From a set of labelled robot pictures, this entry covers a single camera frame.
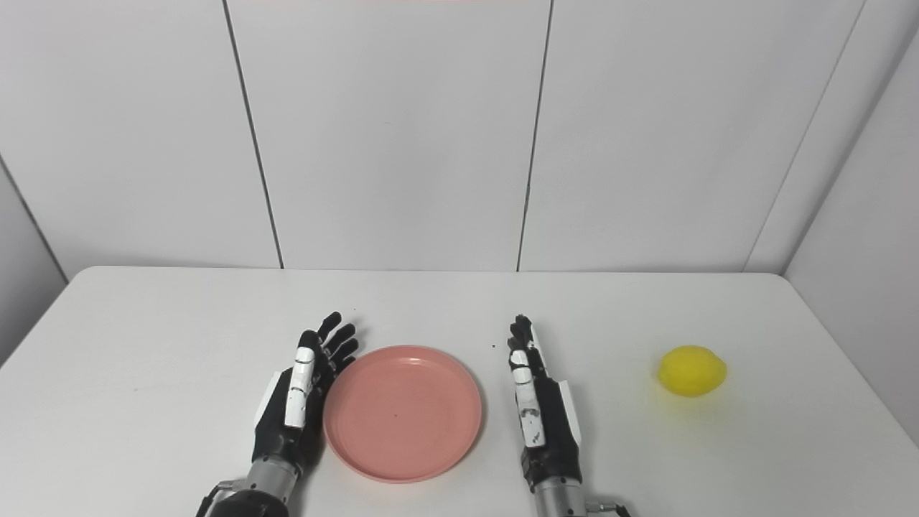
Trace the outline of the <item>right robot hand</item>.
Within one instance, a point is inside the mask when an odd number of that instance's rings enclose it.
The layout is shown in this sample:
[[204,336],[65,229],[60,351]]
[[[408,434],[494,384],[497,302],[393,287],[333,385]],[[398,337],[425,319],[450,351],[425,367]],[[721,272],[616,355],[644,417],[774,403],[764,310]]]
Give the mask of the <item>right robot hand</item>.
[[574,410],[566,403],[570,390],[549,375],[535,327],[525,315],[516,315],[510,324],[508,349],[526,482],[531,490],[549,478],[581,483],[579,428]]

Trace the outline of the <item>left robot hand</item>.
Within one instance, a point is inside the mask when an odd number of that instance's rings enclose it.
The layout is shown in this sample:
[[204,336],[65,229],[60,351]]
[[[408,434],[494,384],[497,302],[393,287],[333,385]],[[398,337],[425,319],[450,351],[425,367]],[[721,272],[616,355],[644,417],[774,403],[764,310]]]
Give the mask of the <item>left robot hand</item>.
[[318,330],[305,330],[292,367],[267,389],[255,425],[253,461],[282,460],[298,475],[318,464],[326,397],[336,379],[355,361],[357,328],[328,315]]

